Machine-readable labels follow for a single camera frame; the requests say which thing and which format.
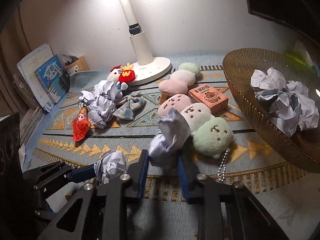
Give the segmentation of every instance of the metal bolt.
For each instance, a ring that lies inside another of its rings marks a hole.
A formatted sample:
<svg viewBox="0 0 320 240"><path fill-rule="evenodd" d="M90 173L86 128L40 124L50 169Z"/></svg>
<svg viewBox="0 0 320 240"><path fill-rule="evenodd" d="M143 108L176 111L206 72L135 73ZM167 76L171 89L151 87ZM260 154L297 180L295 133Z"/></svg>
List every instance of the metal bolt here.
<svg viewBox="0 0 320 240"><path fill-rule="evenodd" d="M84 190L90 190L93 189L93 185L91 183L86 183L83 185Z"/></svg>
<svg viewBox="0 0 320 240"><path fill-rule="evenodd" d="M235 181L233 183L233 185L236 187L236 188L243 188L244 187L244 184L242 182L239 182L239 181Z"/></svg>
<svg viewBox="0 0 320 240"><path fill-rule="evenodd" d="M205 174L203 174L203 173L199 173L198 175L197 175L197 179L199 179L199 180L205 180L207 178L207 175L205 175Z"/></svg>
<svg viewBox="0 0 320 240"><path fill-rule="evenodd" d="M131 178L130 175L127 174L127 173L122 174L122 175L120 176L120 179L121 179L121 180L128 180L128 179L130 179L130 178Z"/></svg>

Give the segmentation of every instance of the plaid bow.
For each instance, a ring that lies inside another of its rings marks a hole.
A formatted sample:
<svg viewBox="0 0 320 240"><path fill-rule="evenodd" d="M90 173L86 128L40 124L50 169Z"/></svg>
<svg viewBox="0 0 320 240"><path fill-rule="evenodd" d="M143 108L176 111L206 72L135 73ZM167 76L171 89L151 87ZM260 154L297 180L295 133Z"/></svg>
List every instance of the plaid bow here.
<svg viewBox="0 0 320 240"><path fill-rule="evenodd" d="M138 97L139 94L140 91L134 91L130 95L124 96L124 99L119 102L119 104L123 105L113 113L113 116L125 120L134 120L133 111L145 104L145 100Z"/></svg>

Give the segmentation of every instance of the white wall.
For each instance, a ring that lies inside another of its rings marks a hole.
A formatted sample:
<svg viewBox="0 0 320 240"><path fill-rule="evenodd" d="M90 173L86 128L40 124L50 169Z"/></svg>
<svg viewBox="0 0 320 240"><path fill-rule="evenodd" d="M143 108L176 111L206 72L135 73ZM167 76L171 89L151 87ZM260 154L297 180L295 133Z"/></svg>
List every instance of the white wall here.
<svg viewBox="0 0 320 240"><path fill-rule="evenodd" d="M296 33L248 14L246 0L131 0L154 56L259 47L283 52ZM134 62L119 0L23 0L32 49L83 55L91 69Z"/></svg>

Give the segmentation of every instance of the brown transparent bowl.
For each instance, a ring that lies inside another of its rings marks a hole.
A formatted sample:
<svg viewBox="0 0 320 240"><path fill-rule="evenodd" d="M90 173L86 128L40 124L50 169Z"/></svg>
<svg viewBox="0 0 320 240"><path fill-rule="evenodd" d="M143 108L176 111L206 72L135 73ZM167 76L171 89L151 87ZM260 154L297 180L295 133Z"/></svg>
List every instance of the brown transparent bowl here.
<svg viewBox="0 0 320 240"><path fill-rule="evenodd" d="M273 67L280 71L287 81L300 81L309 88L309 98L320 109L320 78L299 62L266 49L238 49L223 59L223 71L231 93L243 114L261 136L279 155L293 165L306 171L320 173L320 124L318 128L301 131L288 138L267 119L266 111L254 98L250 87L255 69L264 73Z"/></svg>

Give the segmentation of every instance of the ball chain keychain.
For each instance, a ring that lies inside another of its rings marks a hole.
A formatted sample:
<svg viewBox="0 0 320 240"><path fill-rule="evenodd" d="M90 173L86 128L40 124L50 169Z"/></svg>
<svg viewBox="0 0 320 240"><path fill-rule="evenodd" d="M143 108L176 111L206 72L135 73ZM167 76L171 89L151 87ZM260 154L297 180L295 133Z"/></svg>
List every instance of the ball chain keychain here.
<svg viewBox="0 0 320 240"><path fill-rule="evenodd" d="M228 148L223 156L223 159L221 161L221 164L220 164L220 167L218 169L218 181L219 182L224 182L225 180L225 177L224 177L224 174L226 172L226 161L227 161L227 157L228 157L228 153L230 152L230 148Z"/></svg>

